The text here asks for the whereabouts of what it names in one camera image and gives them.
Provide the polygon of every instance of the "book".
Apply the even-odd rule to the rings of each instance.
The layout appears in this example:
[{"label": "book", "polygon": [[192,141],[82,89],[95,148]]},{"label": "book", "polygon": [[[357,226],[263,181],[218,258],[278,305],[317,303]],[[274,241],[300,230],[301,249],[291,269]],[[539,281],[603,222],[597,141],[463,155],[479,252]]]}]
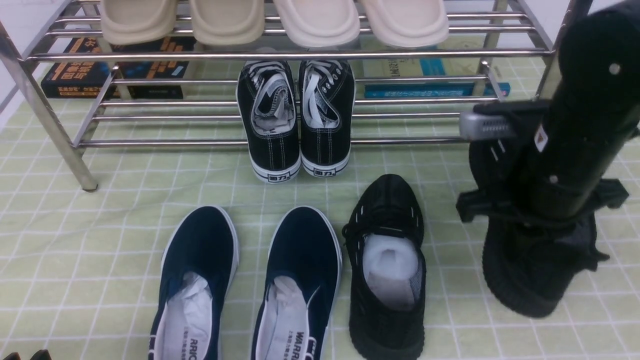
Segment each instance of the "book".
[{"label": "book", "polygon": [[[426,49],[479,49],[484,37],[451,36],[445,42]],[[360,39],[363,50],[380,51],[388,49],[374,37]],[[467,76],[475,75],[479,58],[412,58],[363,60],[362,68],[366,78],[414,78],[419,76]],[[504,96],[511,92],[511,85],[502,79],[499,66],[492,64],[492,70],[498,79]],[[471,96],[473,81],[428,82],[413,84],[380,83],[364,86],[365,98],[380,97],[459,97]],[[486,86],[485,96],[495,95],[491,86]]]},{"label": "book", "polygon": [[[160,51],[192,51],[196,46],[193,37],[166,37],[153,42],[136,45],[114,45],[119,53],[148,53]],[[65,53],[99,53],[98,42],[94,38],[73,38]],[[189,61],[137,61],[120,63],[120,70],[126,79],[189,79],[195,71]],[[55,63],[44,77],[40,86],[48,98],[53,99],[94,99],[100,93],[111,69],[104,62],[83,61]],[[181,86],[130,86],[135,99],[183,99]],[[120,97],[115,86],[105,98]]]}]

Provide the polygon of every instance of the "blue book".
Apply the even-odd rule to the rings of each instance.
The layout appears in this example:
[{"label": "blue book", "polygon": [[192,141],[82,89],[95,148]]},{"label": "blue book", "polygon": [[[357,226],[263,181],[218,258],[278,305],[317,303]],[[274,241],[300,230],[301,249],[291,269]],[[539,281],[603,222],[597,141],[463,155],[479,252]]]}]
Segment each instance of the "blue book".
[{"label": "blue book", "polygon": [[[455,36],[437,47],[426,49],[463,49],[482,47],[483,37]],[[363,49],[380,50],[384,46],[372,39],[361,40]],[[363,71],[367,78],[414,78],[419,76],[466,76],[474,75],[479,59],[474,58],[423,58],[423,59],[388,59],[388,60],[364,60]],[[499,80],[500,90],[503,96],[511,92],[511,85],[506,81],[500,81],[501,71],[496,65],[493,71]],[[365,98],[380,97],[459,97],[471,96],[475,83],[422,83],[422,84],[398,84],[380,83],[364,86]],[[495,95],[490,86],[484,90],[485,96]]]}]

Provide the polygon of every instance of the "book spine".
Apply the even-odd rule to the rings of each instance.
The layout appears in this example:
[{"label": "book spine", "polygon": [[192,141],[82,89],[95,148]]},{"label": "book spine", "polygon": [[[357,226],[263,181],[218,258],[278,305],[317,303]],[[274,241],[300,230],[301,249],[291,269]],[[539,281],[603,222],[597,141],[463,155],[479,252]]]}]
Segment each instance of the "book spine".
[{"label": "book spine", "polygon": [[[500,90],[503,96],[508,96],[511,92],[511,86],[508,83],[500,83]],[[420,87],[411,88],[410,86],[365,86],[364,97],[366,99],[381,98],[381,97],[459,97],[459,96],[471,96],[473,91],[473,84],[459,84],[451,85],[443,88],[442,86],[434,86],[430,88],[428,85],[421,85]],[[493,96],[495,92],[491,88],[485,88],[483,96]]]}]

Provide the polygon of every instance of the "shoe rack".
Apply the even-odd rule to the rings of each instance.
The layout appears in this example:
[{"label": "shoe rack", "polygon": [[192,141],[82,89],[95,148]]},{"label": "shoe rack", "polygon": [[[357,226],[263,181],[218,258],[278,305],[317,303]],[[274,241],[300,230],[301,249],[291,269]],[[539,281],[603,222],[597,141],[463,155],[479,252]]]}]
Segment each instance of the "shoe rack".
[{"label": "shoe rack", "polygon": [[[88,148],[104,147],[177,147],[186,150],[192,147],[244,147],[246,140],[101,140],[94,139],[93,134],[101,122],[159,122],[163,121],[200,121],[200,122],[237,122],[240,123],[240,116],[236,110],[235,101],[216,100],[132,100],[127,86],[157,86],[157,85],[182,85],[182,86],[220,86],[233,85],[236,79],[123,79],[118,69],[120,61],[202,61],[202,60],[313,60],[313,59],[347,59],[347,60],[368,60],[368,59],[389,59],[389,58],[446,58],[446,57],[467,57],[480,58],[477,74],[473,76],[422,76],[417,78],[363,78],[357,81],[360,84],[379,83],[425,83],[425,82],[451,82],[451,81],[472,81],[475,86],[471,96],[466,97],[435,97],[435,98],[409,98],[409,99],[357,99],[354,109],[353,121],[359,120],[380,120],[394,121],[397,119],[449,119],[458,118],[458,111],[416,111],[402,112],[401,106],[416,106],[431,104],[475,104],[480,102],[504,101],[499,86],[492,72],[491,62],[494,58],[505,57],[542,57],[545,60],[546,68],[540,81],[536,97],[550,98],[554,93],[560,73],[557,66],[556,47],[560,43],[567,25],[585,16],[591,8],[593,0],[570,0],[563,25],[556,38],[555,43],[549,39],[544,29],[527,6],[525,0],[493,0],[493,9],[490,12],[464,12],[450,13],[449,32],[456,33],[481,33],[485,34],[484,45],[479,49],[393,49],[388,51],[287,51],[277,53],[249,53],[246,51],[235,51],[225,53],[206,53],[194,51],[191,53],[114,53],[109,44],[101,38],[102,32],[99,28],[100,17],[98,4],[99,0],[65,0],[58,12],[48,21],[39,32],[33,43],[26,49],[24,54],[20,54],[14,46],[11,38],[7,34],[4,26],[0,22],[0,60],[4,63],[9,73],[14,78],[18,88],[24,94],[29,105],[32,107],[44,129],[51,140],[63,156],[67,165],[82,186],[82,189],[92,192],[98,188],[98,183],[92,176],[90,169],[83,161],[84,151]],[[178,16],[179,25],[170,34],[174,37],[191,36],[190,28],[183,28],[181,24],[189,24],[191,18],[188,16]],[[456,20],[484,20],[482,25],[460,24]],[[514,24],[505,24],[505,20],[517,20]],[[266,16],[266,23],[270,24],[265,31],[264,37],[286,36],[280,18],[278,16]],[[367,22],[367,17],[360,14],[361,29],[360,34],[371,33]],[[88,24],[90,28],[77,29],[68,28],[70,25]],[[498,48],[498,40],[501,33],[526,33],[532,40],[534,47],[527,48]],[[102,53],[81,53],[63,54],[51,53],[51,47],[55,40],[59,38],[74,37],[96,37]],[[106,61],[112,68],[102,91],[96,98],[89,112],[87,113],[82,126],[75,138],[71,139],[69,134],[61,125],[58,116],[53,111],[49,101],[44,96],[40,85],[33,77],[33,71],[40,63],[55,62],[84,62],[84,61]],[[106,100],[105,94],[111,86],[116,86],[121,94],[120,99]],[[482,96],[486,86],[494,89],[496,96]],[[362,106],[384,105],[385,108],[398,107],[398,111],[383,113],[367,113],[360,111]],[[131,110],[140,108],[166,108],[170,107],[172,112],[164,111],[161,115],[140,115],[140,112]],[[118,115],[105,115],[108,108],[119,109]],[[212,115],[189,114],[191,108],[223,108],[229,109],[225,113],[215,113]],[[398,138],[353,138],[354,145],[385,145],[385,144],[443,144],[443,143],[463,143],[464,139],[458,136],[427,136],[427,137],[398,137]]]}]

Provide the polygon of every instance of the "tiled floor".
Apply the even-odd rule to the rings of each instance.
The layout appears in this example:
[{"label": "tiled floor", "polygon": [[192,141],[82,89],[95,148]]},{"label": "tiled floor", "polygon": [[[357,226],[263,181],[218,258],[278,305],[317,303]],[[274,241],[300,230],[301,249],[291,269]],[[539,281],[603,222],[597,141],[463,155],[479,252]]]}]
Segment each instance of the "tiled floor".
[{"label": "tiled floor", "polygon": [[[513,98],[532,95],[541,62],[499,60]],[[207,64],[234,74],[240,64]],[[233,98],[233,89],[218,92]],[[88,101],[55,101],[74,135]],[[355,136],[451,134],[451,119],[355,122]],[[239,124],[188,127],[100,125],[96,138],[239,138]],[[599,248],[612,254],[597,273],[577,276],[557,311],[532,321],[501,306],[480,267],[486,223],[463,225],[456,194],[474,187],[466,145],[354,148],[345,174],[265,185],[246,150],[90,150],[100,190],[80,190],[26,105],[0,133],[0,358],[48,348],[54,360],[144,359],[157,306],[160,259],[175,226],[198,205],[223,206],[241,242],[241,262],[224,308],[223,358],[249,357],[269,240],[293,206],[324,211],[339,230],[365,187],[402,175],[422,199],[428,233],[424,359],[640,359],[640,142],[609,170],[632,194],[598,214]],[[360,359],[347,331],[350,267],[345,261],[325,359]]]}]

